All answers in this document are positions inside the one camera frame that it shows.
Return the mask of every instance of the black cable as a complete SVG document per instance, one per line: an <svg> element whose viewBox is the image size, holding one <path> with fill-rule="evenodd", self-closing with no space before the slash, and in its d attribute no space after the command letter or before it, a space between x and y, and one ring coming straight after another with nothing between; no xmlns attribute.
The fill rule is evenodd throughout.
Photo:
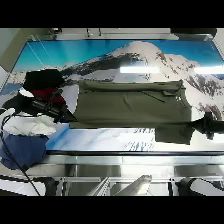
<svg viewBox="0 0 224 224"><path fill-rule="evenodd" d="M0 133L0 137L1 137L1 140L2 140L2 143L3 145L5 146L5 149L7 151L7 155L10 157L11 160L13 160L13 162L19 167L19 169L22 171L22 173L25 175L25 177L27 178L27 180L30 182L30 184L33 186L34 190L36 191L37 195L38 196L41 196L39 191L37 190L37 188L35 187L35 185L33 184L32 180L29 178L29 176L26 174L26 172L23 170L23 168L19 165L19 163L16 161L16 159L13 157L12 153L10 152L6 142L5 142L5 139L4 139L4 136L3 136L3 127L4 125L6 124L6 122L12 117L12 116L6 116L4 117L3 121L2 121L2 125L1 125L1 133Z"/></svg>

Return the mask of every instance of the gray cloth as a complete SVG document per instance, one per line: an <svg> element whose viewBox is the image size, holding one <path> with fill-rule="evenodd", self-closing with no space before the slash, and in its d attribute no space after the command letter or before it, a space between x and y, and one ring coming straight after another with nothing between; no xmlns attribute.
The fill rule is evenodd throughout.
<svg viewBox="0 0 224 224"><path fill-rule="evenodd" d="M191 106L183 81L109 83L79 81L70 128L156 128L156 141L190 144Z"/></svg>

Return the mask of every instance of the navy blue garment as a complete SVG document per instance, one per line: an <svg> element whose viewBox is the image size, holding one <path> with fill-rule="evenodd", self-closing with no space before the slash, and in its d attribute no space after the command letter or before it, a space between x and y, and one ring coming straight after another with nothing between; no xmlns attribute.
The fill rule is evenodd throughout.
<svg viewBox="0 0 224 224"><path fill-rule="evenodd" d="M47 141L47 136L8 135L5 139L11 154L24 170L43 160L46 155L45 144ZM8 156L4 145L0 150L0 157L2 157L1 163L5 167L11 170L19 169Z"/></svg>

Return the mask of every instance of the dark red garment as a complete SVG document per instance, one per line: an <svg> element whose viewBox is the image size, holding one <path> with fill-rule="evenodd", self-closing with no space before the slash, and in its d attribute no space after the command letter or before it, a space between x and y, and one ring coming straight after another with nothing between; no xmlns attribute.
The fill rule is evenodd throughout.
<svg viewBox="0 0 224 224"><path fill-rule="evenodd" d="M52 97L53 93L57 90L58 90L57 88L46 88L40 90L31 90L30 92L33 93L35 97L39 97L43 100L48 101ZM65 100L62 96L57 96L53 98L52 102L64 104Z"/></svg>

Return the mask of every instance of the folded garment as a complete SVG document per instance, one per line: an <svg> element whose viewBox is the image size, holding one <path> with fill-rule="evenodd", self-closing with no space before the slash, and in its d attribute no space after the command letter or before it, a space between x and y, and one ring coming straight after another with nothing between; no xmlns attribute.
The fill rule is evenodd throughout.
<svg viewBox="0 0 224 224"><path fill-rule="evenodd" d="M57 69L27 72L23 88L27 91L59 88L65 80Z"/></svg>
<svg viewBox="0 0 224 224"><path fill-rule="evenodd" d="M42 100L48 101L54 92L56 92L58 89L57 88L46 88L46 89L40 89L40 90L31 90L30 92L35 96L39 97ZM52 103L59 103L63 104L65 103L65 100L62 96L55 96L52 99Z"/></svg>
<svg viewBox="0 0 224 224"><path fill-rule="evenodd" d="M22 116L30 116L26 113L20 113ZM54 119L46 115L38 117L12 117L4 125L4 130L12 135L51 135L56 132Z"/></svg>
<svg viewBox="0 0 224 224"><path fill-rule="evenodd" d="M109 83L79 81L77 122L70 128L156 128L160 142L190 144L191 106L183 81Z"/></svg>
<svg viewBox="0 0 224 224"><path fill-rule="evenodd" d="M47 141L46 136L8 135L5 139L11 154L24 170L44 159ZM8 155L4 145L0 150L0 157L2 157L1 163L5 167L11 170L19 169Z"/></svg>

